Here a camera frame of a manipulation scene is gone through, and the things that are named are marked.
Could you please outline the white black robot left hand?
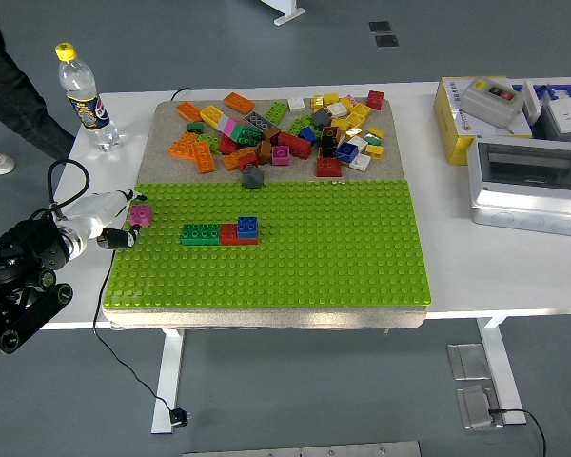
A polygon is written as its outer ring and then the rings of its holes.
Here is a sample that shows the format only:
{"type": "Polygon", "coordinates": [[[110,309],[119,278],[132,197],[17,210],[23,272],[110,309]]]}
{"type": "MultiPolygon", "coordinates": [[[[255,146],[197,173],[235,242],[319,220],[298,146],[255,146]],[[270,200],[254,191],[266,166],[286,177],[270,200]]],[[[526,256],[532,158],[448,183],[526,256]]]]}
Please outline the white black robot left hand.
{"type": "Polygon", "coordinates": [[[76,201],[57,222],[57,227],[73,260],[87,247],[89,239],[96,239],[104,249],[122,250],[131,248],[141,226],[135,224],[129,232],[108,228],[108,225],[126,208],[130,200],[145,201],[147,197],[135,190],[116,190],[95,193],[76,201]]]}

